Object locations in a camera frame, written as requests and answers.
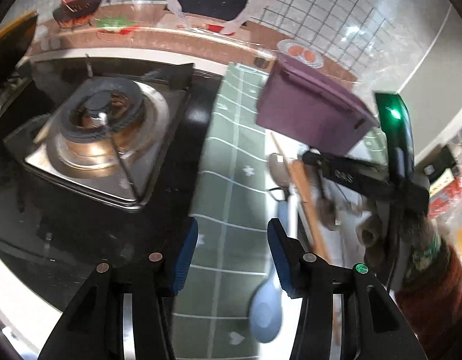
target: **white plate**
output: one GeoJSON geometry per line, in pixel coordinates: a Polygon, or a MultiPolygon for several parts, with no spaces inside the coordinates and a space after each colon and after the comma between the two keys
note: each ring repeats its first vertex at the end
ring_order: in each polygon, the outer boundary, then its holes
{"type": "Polygon", "coordinates": [[[297,59],[298,61],[301,61],[301,62],[305,63],[306,65],[311,66],[314,69],[319,69],[319,68],[322,68],[324,66],[323,55],[321,55],[321,53],[318,50],[316,50],[314,47],[308,46],[304,42],[300,42],[299,40],[294,40],[294,39],[280,40],[277,43],[277,49],[282,54],[286,54],[287,56],[291,56],[294,59],[297,59]],[[303,49],[308,49],[308,50],[314,52],[314,55],[316,56],[316,61],[309,62],[302,54],[299,54],[298,56],[288,54],[288,49],[291,46],[301,46],[303,49]]]}

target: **kitchen counter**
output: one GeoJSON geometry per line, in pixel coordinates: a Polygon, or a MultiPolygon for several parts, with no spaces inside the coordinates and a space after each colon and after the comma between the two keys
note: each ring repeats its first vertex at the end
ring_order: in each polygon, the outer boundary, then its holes
{"type": "MultiPolygon", "coordinates": [[[[218,36],[210,31],[196,33],[178,29],[177,18],[162,4],[117,4],[100,7],[90,25],[74,29],[60,28],[54,20],[48,20],[48,35],[33,43],[29,56],[38,56],[49,50],[69,50],[91,47],[132,47],[171,51],[196,56],[210,61],[228,64],[242,63],[254,66],[254,59],[261,56],[260,49],[276,51],[277,42],[290,37],[261,24],[248,21],[232,37],[218,36]],[[109,32],[100,27],[103,20],[118,19],[128,23],[124,31],[109,32]]],[[[208,17],[187,14],[189,23],[211,23],[208,17]]],[[[213,19],[214,24],[223,23],[213,19]]],[[[351,89],[357,78],[338,63],[323,56],[324,66],[318,71],[328,75],[351,89]]],[[[269,72],[274,63],[264,69],[269,72]]]]}

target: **cooking pan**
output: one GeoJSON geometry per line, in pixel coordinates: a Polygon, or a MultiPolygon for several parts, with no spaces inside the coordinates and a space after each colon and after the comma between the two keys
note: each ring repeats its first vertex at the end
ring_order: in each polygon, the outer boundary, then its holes
{"type": "Polygon", "coordinates": [[[103,0],[74,0],[69,3],[63,1],[52,15],[61,28],[72,28],[85,24],[98,10],[103,0]]]}

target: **orange sweater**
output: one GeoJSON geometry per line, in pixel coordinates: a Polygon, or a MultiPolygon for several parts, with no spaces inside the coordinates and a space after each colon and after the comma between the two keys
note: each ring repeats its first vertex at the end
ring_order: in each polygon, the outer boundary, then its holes
{"type": "Polygon", "coordinates": [[[396,293],[396,301],[429,360],[462,359],[462,266],[449,248],[430,280],[396,293]]]}

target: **purple storage box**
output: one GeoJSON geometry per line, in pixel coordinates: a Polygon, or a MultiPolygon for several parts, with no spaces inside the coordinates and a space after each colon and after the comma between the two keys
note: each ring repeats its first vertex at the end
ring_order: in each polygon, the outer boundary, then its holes
{"type": "Polygon", "coordinates": [[[256,107],[259,126],[340,156],[379,125],[357,96],[284,54],[278,55],[256,107]]]}

